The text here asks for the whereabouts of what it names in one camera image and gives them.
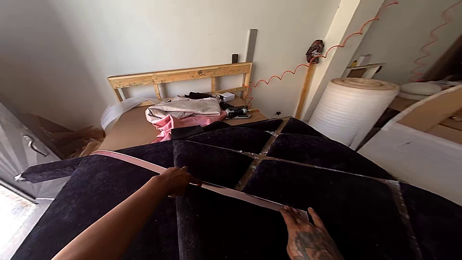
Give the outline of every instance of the black velvet headboard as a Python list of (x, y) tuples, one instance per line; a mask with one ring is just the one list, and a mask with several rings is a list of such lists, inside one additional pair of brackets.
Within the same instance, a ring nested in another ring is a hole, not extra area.
[[(230, 126), (118, 150), (204, 181), (296, 208), (314, 208), (345, 259), (456, 259), (462, 207), (398, 182), (294, 118)], [(101, 155), (30, 167), (40, 182), (71, 175), (14, 260), (51, 259), (156, 173)], [(165, 198), (125, 259), (288, 259), (280, 213), (191, 186)]]

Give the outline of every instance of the tattoo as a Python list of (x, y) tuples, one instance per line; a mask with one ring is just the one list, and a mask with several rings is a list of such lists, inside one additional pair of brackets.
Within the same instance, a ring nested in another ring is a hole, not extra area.
[(332, 239), (323, 232), (297, 232), (295, 245), (299, 256), (294, 260), (337, 260), (338, 251)]

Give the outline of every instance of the foam roll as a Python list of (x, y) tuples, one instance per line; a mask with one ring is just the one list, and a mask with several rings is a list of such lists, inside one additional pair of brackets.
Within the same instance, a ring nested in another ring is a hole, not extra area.
[(398, 85), (381, 80), (331, 80), (308, 124), (356, 149), (398, 92)]

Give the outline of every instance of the power tool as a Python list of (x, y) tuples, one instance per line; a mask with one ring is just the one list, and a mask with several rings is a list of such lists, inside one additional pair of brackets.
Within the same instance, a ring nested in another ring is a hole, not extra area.
[(226, 111), (226, 119), (246, 119), (250, 118), (250, 115), (247, 115), (247, 112), (253, 111), (254, 109), (249, 109), (248, 106), (235, 106), (229, 107)]

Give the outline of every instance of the human arm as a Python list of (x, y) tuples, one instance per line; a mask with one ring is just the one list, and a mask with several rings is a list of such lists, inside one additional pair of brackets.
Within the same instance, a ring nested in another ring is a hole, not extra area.
[(119, 259), (165, 196), (183, 194), (188, 183), (201, 184), (187, 170), (171, 167), (152, 177), (80, 233), (52, 260)]
[(291, 207), (285, 206), (280, 212), (287, 224), (287, 253), (292, 260), (343, 260), (314, 209), (308, 208), (314, 224)]

